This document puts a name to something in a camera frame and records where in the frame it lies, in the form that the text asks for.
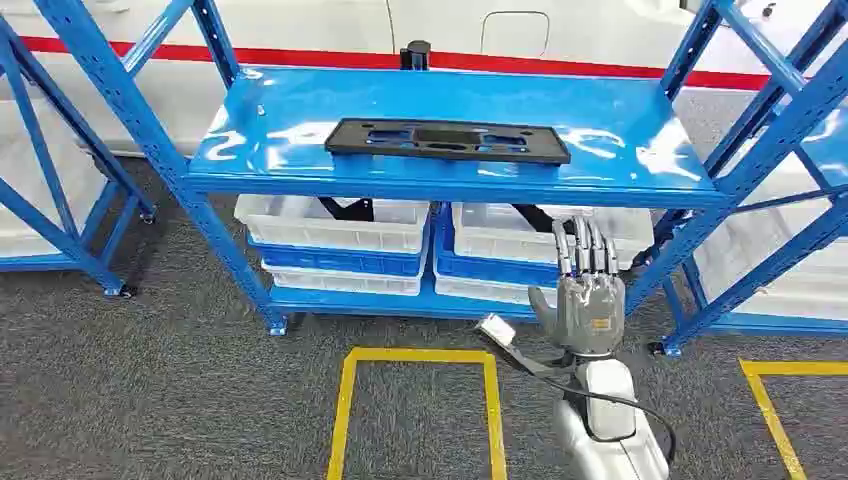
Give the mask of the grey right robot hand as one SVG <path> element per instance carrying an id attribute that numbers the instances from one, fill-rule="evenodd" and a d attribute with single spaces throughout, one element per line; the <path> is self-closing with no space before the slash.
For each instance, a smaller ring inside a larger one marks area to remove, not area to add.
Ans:
<path id="1" fill-rule="evenodd" d="M 620 344 L 625 285 L 615 242 L 585 216 L 552 221 L 557 251 L 556 305 L 538 287 L 528 299 L 549 341 L 580 357 L 607 357 Z"/>

